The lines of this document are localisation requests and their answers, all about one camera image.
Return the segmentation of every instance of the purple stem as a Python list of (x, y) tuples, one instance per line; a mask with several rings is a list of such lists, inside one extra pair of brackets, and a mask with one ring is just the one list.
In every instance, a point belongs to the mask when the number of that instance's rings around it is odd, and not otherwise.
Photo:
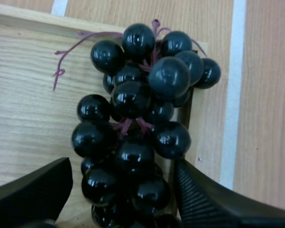
[[(158, 19), (152, 20), (152, 28), (155, 38), (157, 37), (157, 29), (161, 25), (160, 21)], [(154, 50), (151, 55), (151, 66), (153, 66), (156, 62), (156, 45), (154, 46)]]
[(200, 49), (200, 51), (203, 53), (203, 55), (205, 56), (205, 57), (207, 57), (207, 54), (206, 54), (206, 52), (203, 50), (203, 48), (199, 45), (199, 43), (197, 42), (197, 41), (195, 41), (194, 39), (191, 39), (191, 41), (196, 45), (196, 46), (198, 46), (198, 48)]
[(151, 130), (153, 128), (152, 124), (145, 122), (145, 120), (142, 119), (141, 117), (137, 118), (136, 121), (140, 125), (141, 132), (143, 134), (145, 134), (146, 132), (148, 132), (149, 130)]
[(145, 67), (150, 67), (149, 64), (147, 63), (147, 60), (146, 60), (146, 59), (143, 60), (143, 65), (144, 65)]
[(142, 65), (142, 64), (138, 64), (138, 66), (139, 66), (142, 70), (147, 71), (147, 72), (150, 72), (150, 70), (151, 70), (151, 67), (149, 67), (149, 66), (145, 66), (145, 65)]
[(160, 33), (162, 32), (162, 31), (164, 31), (164, 30), (166, 30), (166, 31), (168, 31), (168, 32), (172, 32), (172, 30), (171, 30), (171, 28), (167, 28), (167, 27), (163, 27), (163, 28), (161, 28), (158, 32), (157, 32), (157, 37), (160, 35)]
[(105, 35), (113, 35), (115, 37), (122, 37), (123, 36), (123, 34), (119, 33), (119, 32), (95, 32), (95, 33), (91, 33), (88, 36), (82, 38), (79, 42), (77, 42), (75, 45), (73, 45), (69, 50), (55, 52), (55, 55), (63, 54), (63, 56), (60, 58), (60, 61), (58, 62), (58, 66), (57, 66), (57, 71), (53, 75), (55, 77), (53, 91), (56, 89), (58, 77), (62, 76), (66, 72), (65, 69), (60, 69), (60, 67), (61, 67), (61, 63), (62, 63), (63, 59), (68, 55), (68, 53), (70, 53), (74, 48), (79, 46), (85, 40), (87, 40), (93, 36), (105, 36)]
[(129, 129), (129, 127), (130, 127), (130, 125), (131, 125), (131, 123), (132, 123), (132, 120), (131, 119), (126, 119), (125, 121), (124, 121), (124, 125), (123, 125), (123, 128), (122, 128), (122, 130), (121, 130), (121, 132), (120, 132), (120, 134), (122, 135), (122, 136), (125, 136), (125, 135), (128, 135), (128, 129)]
[(120, 130), (123, 128), (124, 123), (123, 122), (119, 122), (119, 123), (109, 123), (112, 127), (114, 131)]

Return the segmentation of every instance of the artificial grape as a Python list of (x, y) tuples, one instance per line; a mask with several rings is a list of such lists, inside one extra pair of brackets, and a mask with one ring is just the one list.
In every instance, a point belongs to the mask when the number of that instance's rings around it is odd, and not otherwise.
[(124, 65), (124, 53), (121, 47), (110, 40), (102, 40), (94, 44), (91, 60), (97, 70), (103, 73), (116, 72)]
[(108, 94), (114, 89), (114, 76), (112, 74), (104, 74), (103, 86)]
[(158, 177), (163, 177), (162, 169), (158, 166), (158, 164), (154, 163), (149, 165), (148, 167), (142, 167), (138, 169), (132, 169), (129, 173), (131, 178), (137, 178), (141, 176), (153, 176), (156, 175)]
[(123, 33), (123, 48), (126, 55), (144, 58), (151, 54), (155, 46), (152, 30), (144, 24), (133, 24)]
[(174, 101), (173, 101), (173, 106), (174, 108), (179, 108), (182, 107), (186, 104), (186, 102), (189, 100), (190, 98), (190, 90), (188, 90), (185, 94), (183, 94), (180, 97), (177, 97)]
[(125, 65), (114, 77), (115, 85), (118, 85), (125, 81), (146, 82), (146, 76), (137, 64), (129, 63)]
[(120, 225), (116, 219), (117, 205), (109, 205), (107, 207), (92, 206), (93, 222), (102, 228), (118, 228)]
[(156, 152), (167, 159), (181, 158), (191, 145), (188, 130), (179, 122), (155, 125), (151, 138)]
[(219, 82), (221, 71), (219, 65), (213, 59), (202, 58), (202, 61), (204, 72), (194, 87), (199, 89), (209, 89)]
[(196, 84), (204, 72), (204, 65), (201, 58), (193, 51), (181, 51), (175, 57), (181, 59), (189, 68), (190, 86)]
[(154, 163), (152, 145), (143, 138), (128, 136), (117, 146), (114, 163), (123, 171), (148, 167)]
[(169, 203), (168, 183), (156, 175), (141, 177), (130, 191), (133, 207), (143, 215), (158, 215)]
[(112, 103), (112, 98), (110, 99), (110, 108), (111, 108), (111, 117), (114, 119), (116, 122), (121, 121), (122, 117), (116, 113), (114, 105)]
[(123, 228), (157, 228), (156, 223), (151, 217), (141, 217), (134, 219), (130, 225)]
[(190, 72), (186, 64), (176, 57), (158, 60), (148, 77), (151, 90), (162, 100), (173, 100), (183, 95), (190, 85)]
[(159, 124), (169, 121), (174, 114), (172, 102), (153, 99), (148, 112), (143, 119), (150, 124)]
[(81, 182), (81, 188), (83, 195), (93, 205), (105, 207), (116, 200), (120, 187), (115, 171), (104, 166), (86, 172)]
[(81, 162), (81, 173), (84, 175), (88, 169), (99, 167), (99, 165), (102, 165), (105, 161), (109, 161), (112, 157), (110, 151), (104, 152), (103, 154), (103, 158), (84, 158)]
[(116, 143), (116, 132), (104, 121), (82, 122), (72, 134), (73, 148), (81, 157), (103, 158)]
[(168, 33), (161, 43), (162, 56), (174, 56), (180, 51), (192, 50), (192, 41), (190, 37), (181, 31)]
[(147, 83), (127, 81), (112, 91), (112, 103), (116, 113), (130, 119), (136, 119), (148, 111), (151, 90)]
[(80, 121), (109, 121), (110, 111), (109, 102), (98, 94), (85, 96), (77, 105)]
[(157, 228), (183, 228), (181, 220), (177, 217), (164, 214), (156, 218)]

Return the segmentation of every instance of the wooden surface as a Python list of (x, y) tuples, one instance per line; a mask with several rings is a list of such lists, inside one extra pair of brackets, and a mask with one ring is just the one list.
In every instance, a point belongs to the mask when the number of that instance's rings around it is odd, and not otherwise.
[(54, 0), (0, 0), (0, 4), (50, 13)]
[(285, 208), (285, 0), (248, 0), (234, 189)]
[[(82, 158), (74, 153), (70, 136), (79, 123), (78, 101), (90, 93), (107, 99), (109, 94), (102, 86), (103, 74), (91, 64), (92, 41), (83, 43), (66, 57), (62, 65), (66, 74), (59, 79), (53, 93), (51, 75), (59, 60), (54, 53), (67, 50), (78, 41), (78, 37), (73, 36), (78, 28), (121, 32), (123, 28), (79, 20), (72, 20), (70, 24), (68, 18), (3, 6), (0, 6), (1, 11), (0, 167), (3, 169), (0, 168), (0, 185), (57, 158), (69, 157), (74, 186), (57, 223), (61, 228), (95, 227), (91, 205), (81, 192)], [(207, 51), (205, 44), (200, 44)], [(162, 167), (164, 178), (170, 180), (171, 161), (160, 156), (156, 156), (155, 161)]]
[[(43, 4), (36, 7), (41, 1), (0, 0), (0, 3), (50, 12)], [(134, 22), (150, 24), (151, 19), (159, 18), (163, 26), (186, 31), (193, 38), (209, 43), (209, 56), (219, 62), (223, 77), (213, 89), (195, 92), (190, 123), (192, 153), (187, 159), (217, 181), (221, 168), (232, 7), (233, 0), (68, 0), (66, 11), (68, 17), (122, 27)], [(234, 189), (285, 208), (285, 0), (247, 0), (245, 34)], [(18, 166), (27, 164), (27, 160), (18, 161), (15, 157), (7, 161)], [(2, 172), (0, 180), (16, 178), (6, 175), (9, 169), (4, 169), (7, 171)], [(17, 173), (10, 170), (10, 175), (20, 176), (12, 172)], [(76, 205), (79, 200), (70, 203)], [(84, 213), (77, 214), (78, 219), (85, 220)], [(75, 227), (77, 218), (71, 212), (69, 215), (73, 225), (70, 227)]]

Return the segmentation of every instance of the black plastic object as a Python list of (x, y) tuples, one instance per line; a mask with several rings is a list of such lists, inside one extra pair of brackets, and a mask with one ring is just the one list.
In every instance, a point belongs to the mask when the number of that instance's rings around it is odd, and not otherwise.
[(68, 158), (58, 159), (0, 187), (0, 228), (56, 220), (73, 186)]
[(237, 194), (175, 162), (174, 189), (184, 228), (285, 228), (285, 210)]

